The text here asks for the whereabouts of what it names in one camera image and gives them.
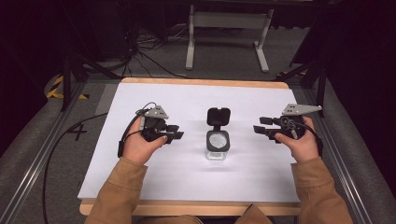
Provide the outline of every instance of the tan jacket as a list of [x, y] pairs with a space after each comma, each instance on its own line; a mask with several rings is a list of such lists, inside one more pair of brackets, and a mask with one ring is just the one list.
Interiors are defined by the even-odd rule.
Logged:
[[[148, 167], [120, 158], [98, 197], [85, 223], [130, 224], [136, 209]], [[332, 177], [321, 158], [291, 165], [297, 194], [302, 202], [301, 224], [348, 224], [352, 219], [344, 200], [334, 188]], [[192, 216], [148, 217], [144, 224], [202, 223]], [[235, 224], [271, 224], [254, 204]]]

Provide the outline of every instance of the hand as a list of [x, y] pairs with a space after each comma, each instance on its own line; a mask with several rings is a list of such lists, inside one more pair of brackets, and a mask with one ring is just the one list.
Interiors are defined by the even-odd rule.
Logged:
[[128, 134], [134, 134], [126, 139], [122, 157], [144, 165], [152, 153], [166, 142], [167, 137], [162, 136], [152, 142], [146, 141], [139, 132], [141, 119], [142, 117], [139, 117], [129, 129]]
[[[312, 119], [307, 117], [303, 117], [303, 119], [304, 124], [314, 130], [314, 123], [312, 122]], [[298, 140], [289, 138], [282, 133], [276, 133], [275, 138], [277, 141], [290, 148], [291, 155], [297, 162], [309, 161], [319, 156], [318, 145], [315, 136], [308, 130], [305, 130], [304, 136]]]

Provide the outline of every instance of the wire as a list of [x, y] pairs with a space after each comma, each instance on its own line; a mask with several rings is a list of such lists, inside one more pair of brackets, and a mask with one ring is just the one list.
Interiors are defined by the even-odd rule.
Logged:
[[[140, 50], [149, 51], [149, 50], [153, 50], [153, 49], [160, 49], [163, 46], [165, 46], [166, 44], [174, 43], [181, 39], [188, 40], [183, 37], [178, 37], [179, 35], [182, 35], [185, 31], [187, 31], [188, 28], [189, 28], [189, 26], [186, 26], [183, 29], [181, 29], [180, 31], [178, 31], [175, 35], [166, 37], [165, 41], [161, 41], [160, 38], [155, 37], [155, 35], [147, 36], [147, 34], [148, 34], [147, 32], [141, 33], [137, 39], [141, 39], [142, 38], [142, 37], [140, 37], [141, 35], [144, 36], [144, 39], [137, 41], [138, 48]], [[142, 44], [147, 44], [149, 42], [152, 42], [152, 45], [149, 47], [142, 45]]]
[[150, 76], [150, 77], [153, 77], [152, 75], [151, 75], [151, 73], [149, 72], [149, 70], [147, 69], [147, 67], [145, 67], [145, 66], [143, 66], [143, 64], [134, 56], [134, 58], [140, 63], [140, 66], [142, 66], [142, 68], [144, 68], [145, 70], [146, 70], [146, 72], [148, 72], [148, 75]]
[[128, 72], [129, 72], [129, 75], [132, 77], [132, 71], [131, 71], [131, 68], [129, 68], [129, 64], [128, 64]]
[[301, 127], [306, 128], [309, 132], [311, 132], [315, 136], [315, 138], [317, 138], [317, 139], [320, 138], [318, 136], [318, 134], [311, 127], [309, 127], [308, 125], [305, 125], [305, 124], [302, 124], [302, 123], [299, 123], [299, 122], [294, 122], [294, 124], [297, 125], [297, 126], [301, 126]]
[[140, 133], [141, 131], [139, 130], [139, 131], [136, 131], [136, 132], [133, 132], [133, 133], [130, 133], [130, 134], [128, 134], [128, 135], [126, 135], [126, 137], [124, 138], [124, 142], [126, 141], [126, 139], [129, 137], [129, 136], [131, 136], [132, 134], [135, 134], [135, 133]]
[[150, 103], [146, 104], [145, 106], [143, 106], [143, 108], [142, 108], [142, 109], [145, 109], [145, 108], [146, 108], [146, 106], [148, 106], [148, 105], [155, 105], [155, 106], [157, 106], [157, 104], [155, 104], [154, 102], [150, 102]]
[[66, 17], [67, 17], [67, 19], [68, 19], [68, 21], [69, 21], [69, 24], [73, 27], [73, 30], [75, 31], [75, 34], [78, 36], [78, 39], [79, 39], [79, 41], [80, 41], [80, 44], [81, 44], [82, 46], [84, 46], [84, 49], [86, 50], [86, 52], [89, 54], [89, 56], [92, 57], [91, 52], [88, 50], [88, 47], [87, 47], [87, 45], [85, 44], [84, 39], [82, 38], [80, 32], [79, 32], [78, 29], [76, 28], [76, 25], [73, 23], [73, 20], [71, 19], [69, 13], [67, 12], [67, 9], [66, 9], [66, 7], [64, 6], [63, 1], [62, 1], [62, 0], [58, 0], [58, 2], [59, 2], [59, 4], [61, 5], [62, 9], [64, 10], [64, 14], [65, 14]]
[[107, 115], [108, 113], [104, 113], [104, 114], [100, 114], [100, 115], [95, 115], [92, 116], [90, 118], [87, 119], [83, 119], [77, 123], [75, 123], [74, 125], [70, 126], [64, 133], [61, 134], [61, 136], [56, 140], [55, 144], [53, 145], [50, 153], [49, 153], [49, 157], [47, 159], [46, 162], [46, 168], [44, 169], [44, 181], [43, 181], [43, 189], [42, 189], [42, 195], [41, 195], [41, 202], [42, 202], [42, 206], [43, 206], [43, 216], [44, 216], [44, 222], [46, 224], [49, 223], [48, 221], [48, 216], [47, 216], [47, 205], [46, 205], [46, 186], [47, 186], [47, 179], [48, 179], [48, 170], [50, 167], [50, 159], [52, 158], [52, 154], [55, 151], [55, 148], [58, 146], [58, 144], [61, 142], [62, 138], [67, 134], [70, 133], [72, 131], [74, 131], [77, 127], [79, 127], [83, 122], [88, 121], [90, 119], [96, 119], [102, 116]]
[[150, 61], [152, 61], [152, 62], [154, 62], [155, 64], [157, 64], [158, 66], [160, 66], [165, 72], [167, 72], [167, 73], [169, 73], [169, 74], [171, 74], [171, 75], [173, 75], [173, 76], [175, 76], [175, 77], [183, 77], [183, 76], [177, 75], [177, 74], [175, 74], [175, 73], [173, 73], [173, 72], [167, 70], [166, 68], [164, 68], [162, 65], [158, 64], [157, 62], [155, 62], [153, 59], [151, 59], [148, 55], [146, 55], [146, 54], [143, 53], [142, 51], [138, 50], [138, 52], [139, 52], [140, 54], [142, 54], [143, 56], [145, 56], [146, 58], [148, 58]]
[[[120, 63], [118, 63], [118, 64], [115, 64], [115, 65], [111, 65], [111, 66], [109, 66], [109, 67], [105, 67], [105, 69], [107, 69], [107, 70], [109, 70], [109, 71], [114, 71], [114, 70], [116, 70], [116, 69], [119, 69], [119, 68], [121, 68], [121, 67], [123, 67], [125, 64], [127, 64], [129, 61], [128, 60], [125, 60], [125, 61], [121, 61]], [[91, 68], [91, 67], [86, 67], [86, 66], [84, 66], [84, 69], [85, 70], [87, 70], [87, 72], [90, 72], [90, 73], [95, 73], [95, 72], [97, 72], [97, 70], [95, 70], [95, 69], [93, 69], [93, 68]]]
[[127, 66], [127, 64], [125, 64], [124, 69], [122, 70], [122, 74], [121, 74], [122, 77], [125, 74], [126, 66]]

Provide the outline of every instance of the white paper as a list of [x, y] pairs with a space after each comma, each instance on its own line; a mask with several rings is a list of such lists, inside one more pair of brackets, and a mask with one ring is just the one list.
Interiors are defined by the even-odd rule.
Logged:
[[[126, 126], [148, 102], [160, 105], [169, 116], [166, 123], [178, 125], [184, 135], [147, 163], [142, 200], [299, 202], [290, 150], [253, 131], [260, 117], [278, 118], [287, 104], [296, 103], [291, 90], [143, 83], [118, 86], [80, 199], [96, 198], [118, 161]], [[221, 128], [231, 142], [225, 161], [205, 158], [206, 133], [213, 129], [206, 124], [211, 107], [231, 110], [230, 123]]]

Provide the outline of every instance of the black cable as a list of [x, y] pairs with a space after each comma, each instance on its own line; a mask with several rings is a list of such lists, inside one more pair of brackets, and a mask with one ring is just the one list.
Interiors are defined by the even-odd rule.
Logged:
[[64, 133], [61, 134], [61, 136], [56, 140], [55, 144], [53, 145], [52, 149], [50, 150], [49, 157], [46, 161], [46, 167], [44, 169], [44, 181], [43, 181], [43, 189], [42, 189], [42, 195], [41, 195], [41, 202], [43, 206], [43, 216], [44, 216], [44, 222], [46, 224], [49, 223], [48, 217], [47, 217], [47, 205], [46, 205], [46, 186], [47, 186], [47, 176], [48, 176], [48, 169], [50, 167], [50, 159], [52, 158], [52, 154], [55, 151], [55, 148], [58, 146], [58, 144], [61, 142], [62, 138], [64, 137], [65, 134], [72, 132], [75, 130], [77, 127], [79, 127], [83, 122], [90, 120], [90, 119], [96, 119], [102, 116], [107, 115], [108, 113], [100, 114], [100, 115], [95, 115], [87, 119], [83, 119], [74, 125], [70, 126]]
[[218, 28], [216, 31], [220, 33], [224, 33], [226, 35], [240, 35], [244, 29], [237, 29], [235, 33], [231, 32], [232, 29], [226, 29], [226, 28]]
[[[152, 49], [160, 49], [160, 48], [162, 48], [163, 46], [165, 46], [167, 44], [174, 43], [174, 42], [177, 42], [180, 39], [182, 39], [182, 37], [177, 37], [177, 36], [178, 35], [183, 35], [185, 32], [187, 32], [188, 31], [187, 28], [188, 27], [184, 27], [183, 29], [178, 31], [175, 35], [173, 35], [171, 37], [169, 37], [169, 36], [166, 37], [165, 41], [160, 41], [159, 38], [156, 38], [155, 35], [152, 35], [152, 34], [150, 34], [148, 32], [141, 33], [139, 35], [138, 39], [140, 38], [141, 35], [143, 35], [145, 37], [145, 39], [141, 39], [141, 40], [137, 41], [138, 48], [143, 50], [143, 51], [149, 51], [149, 50], [152, 50]], [[142, 44], [146, 44], [148, 42], [152, 42], [152, 46], [150, 46], [150, 47], [142, 46]]]
[[139, 52], [140, 54], [142, 54], [143, 56], [145, 56], [146, 58], [148, 58], [150, 61], [152, 61], [152, 62], [154, 62], [155, 64], [157, 64], [158, 66], [160, 66], [165, 72], [167, 72], [167, 73], [169, 73], [169, 74], [171, 74], [171, 75], [173, 75], [173, 76], [175, 76], [175, 77], [183, 77], [183, 76], [177, 75], [177, 74], [175, 74], [175, 73], [173, 73], [173, 72], [167, 70], [167, 69], [164, 68], [162, 65], [158, 64], [158, 63], [155, 62], [153, 59], [151, 59], [147, 54], [143, 53], [141, 50], [138, 50], [138, 52]]
[[299, 123], [299, 122], [294, 122], [294, 124], [297, 125], [297, 126], [301, 126], [301, 127], [306, 128], [309, 132], [311, 132], [315, 136], [316, 139], [320, 138], [318, 136], [318, 134], [311, 127], [309, 127], [308, 125], [305, 125], [305, 124], [302, 124], [302, 123]]
[[151, 105], [151, 104], [154, 104], [155, 106], [157, 106], [157, 104], [155, 104], [154, 102], [149, 102], [148, 104], [143, 106], [141, 109], [136, 111], [136, 116], [134, 116], [134, 118], [131, 120], [131, 122], [129, 122], [128, 126], [126, 127], [125, 132], [123, 133], [122, 138], [120, 140], [121, 142], [125, 141], [125, 139], [127, 138], [129, 129], [134, 124], [134, 122], [137, 120], [137, 118], [139, 118], [139, 116], [144, 115], [145, 112], [149, 111], [148, 109], [146, 109], [146, 106]]
[[146, 70], [146, 72], [148, 72], [148, 75], [150, 76], [150, 77], [153, 77], [152, 75], [151, 75], [151, 73], [149, 72], [149, 70], [147, 69], [147, 67], [145, 67], [145, 66], [143, 66], [143, 64], [134, 56], [134, 58], [140, 63], [140, 66], [142, 66], [142, 68], [144, 68], [145, 70]]
[[59, 4], [61, 5], [62, 9], [64, 10], [64, 14], [65, 14], [66, 17], [67, 17], [67, 19], [68, 19], [68, 21], [69, 21], [69, 24], [72, 26], [72, 28], [73, 28], [75, 34], [78, 36], [78, 39], [79, 39], [79, 41], [80, 41], [80, 44], [82, 44], [82, 46], [84, 47], [84, 49], [86, 50], [86, 52], [89, 54], [89, 56], [92, 57], [90, 51], [88, 50], [87, 45], [85, 44], [84, 39], [82, 38], [80, 32], [79, 32], [78, 29], [76, 28], [76, 25], [73, 23], [73, 20], [72, 20], [72, 18], [70, 17], [70, 15], [69, 15], [69, 13], [68, 13], [66, 7], [64, 6], [63, 1], [62, 1], [62, 0], [58, 0], [58, 2], [59, 2]]
[[125, 139], [124, 139], [124, 142], [125, 142], [126, 139], [127, 139], [129, 136], [131, 136], [132, 134], [140, 133], [140, 132], [141, 132], [141, 131], [139, 130], [139, 131], [136, 131], [136, 132], [133, 132], [133, 133], [130, 133], [130, 134], [126, 135], [126, 137], [125, 137]]
[[309, 126], [302, 124], [302, 123], [298, 123], [298, 122], [294, 122], [297, 126], [301, 126], [306, 128], [309, 132], [311, 132], [314, 136], [315, 136], [315, 141], [317, 142], [317, 146], [318, 146], [318, 154], [320, 157], [322, 157], [323, 155], [323, 142], [321, 140], [321, 138], [318, 136], [318, 134]]
[[129, 64], [128, 64], [128, 72], [129, 72], [129, 75], [132, 77], [132, 71], [131, 71], [131, 68], [129, 68]]
[[[119, 69], [119, 68], [123, 67], [128, 62], [129, 62], [128, 60], [125, 60], [125, 61], [122, 61], [122, 62], [120, 62], [118, 64], [114, 64], [114, 65], [111, 65], [109, 67], [105, 67], [105, 69], [107, 69], [109, 71], [114, 71], [116, 69]], [[93, 69], [91, 67], [84, 67], [84, 68], [85, 68], [85, 70], [87, 70], [87, 72], [91, 72], [91, 73], [97, 72], [95, 69]]]
[[124, 69], [122, 70], [122, 74], [121, 74], [122, 77], [125, 74], [126, 66], [127, 66], [127, 64], [125, 64]]

